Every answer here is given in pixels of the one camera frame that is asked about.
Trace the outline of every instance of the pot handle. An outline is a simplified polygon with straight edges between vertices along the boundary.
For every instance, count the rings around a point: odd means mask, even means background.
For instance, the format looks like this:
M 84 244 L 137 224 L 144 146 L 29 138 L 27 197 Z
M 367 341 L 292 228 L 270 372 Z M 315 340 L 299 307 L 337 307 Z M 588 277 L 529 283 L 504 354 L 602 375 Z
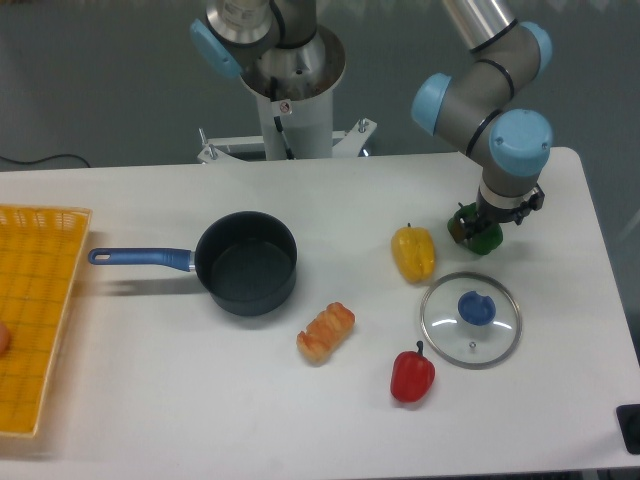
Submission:
M 195 270 L 190 250 L 176 248 L 94 248 L 89 252 L 93 265 L 163 265 L 184 272 Z

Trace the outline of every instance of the red bell pepper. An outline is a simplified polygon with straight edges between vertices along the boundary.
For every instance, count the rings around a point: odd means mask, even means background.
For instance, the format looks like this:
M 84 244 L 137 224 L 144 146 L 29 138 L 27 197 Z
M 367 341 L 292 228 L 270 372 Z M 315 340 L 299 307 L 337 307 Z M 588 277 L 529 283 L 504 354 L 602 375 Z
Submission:
M 423 343 L 419 341 L 418 352 L 402 352 L 393 363 L 391 395 L 403 403 L 417 402 L 425 396 L 436 375 L 436 369 L 422 354 Z

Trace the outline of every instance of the yellow basket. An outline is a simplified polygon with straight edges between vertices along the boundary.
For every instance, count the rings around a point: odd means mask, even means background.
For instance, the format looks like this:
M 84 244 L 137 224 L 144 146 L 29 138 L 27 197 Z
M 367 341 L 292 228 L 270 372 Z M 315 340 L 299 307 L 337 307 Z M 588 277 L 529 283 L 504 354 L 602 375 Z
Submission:
M 0 205 L 0 435 L 35 435 L 91 210 Z

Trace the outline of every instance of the yellow bell pepper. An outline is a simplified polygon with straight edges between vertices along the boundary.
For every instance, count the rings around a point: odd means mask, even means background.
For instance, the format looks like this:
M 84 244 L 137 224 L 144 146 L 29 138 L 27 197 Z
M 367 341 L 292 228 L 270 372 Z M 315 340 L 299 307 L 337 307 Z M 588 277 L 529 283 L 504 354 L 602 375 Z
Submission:
M 398 230 L 391 239 L 391 251 L 398 270 L 410 283 L 429 278 L 435 269 L 435 247 L 425 228 L 409 224 Z

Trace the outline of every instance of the white table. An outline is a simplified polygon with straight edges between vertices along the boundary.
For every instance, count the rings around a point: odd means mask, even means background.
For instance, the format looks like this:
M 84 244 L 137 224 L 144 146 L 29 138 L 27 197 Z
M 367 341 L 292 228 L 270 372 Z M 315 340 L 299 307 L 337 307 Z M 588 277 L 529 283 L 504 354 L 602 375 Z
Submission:
M 195 248 L 239 210 L 280 218 L 299 249 L 292 296 L 258 319 L 222 311 L 195 274 L 82 263 L 41 431 L 0 439 L 2 478 L 347 479 L 639 465 L 615 408 L 640 370 L 577 155 L 554 149 L 542 211 L 487 257 L 446 221 L 475 199 L 459 154 L 0 175 L 2 202 L 91 208 L 87 248 Z M 426 284 L 389 242 L 430 229 L 434 278 L 470 270 L 505 284 L 524 331 L 512 357 L 473 371 L 429 347 L 436 382 L 417 408 L 389 394 L 393 360 L 423 339 Z M 297 333 L 333 301 L 356 314 L 321 367 Z

